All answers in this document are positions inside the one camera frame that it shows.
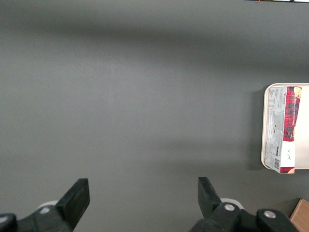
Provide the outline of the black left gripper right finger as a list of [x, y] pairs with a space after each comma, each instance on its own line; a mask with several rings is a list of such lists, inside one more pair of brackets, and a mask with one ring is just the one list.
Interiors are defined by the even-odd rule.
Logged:
[[223, 202], [210, 180], [198, 179], [198, 204], [203, 215], [192, 232], [296, 232], [298, 229], [282, 212], [259, 209], [252, 215], [232, 201]]

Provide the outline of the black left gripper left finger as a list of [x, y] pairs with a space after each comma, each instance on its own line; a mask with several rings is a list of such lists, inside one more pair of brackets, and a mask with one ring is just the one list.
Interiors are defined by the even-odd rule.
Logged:
[[13, 213], [0, 215], [2, 232], [72, 232], [90, 203], [87, 178], [78, 179], [58, 201], [41, 204], [18, 220]]

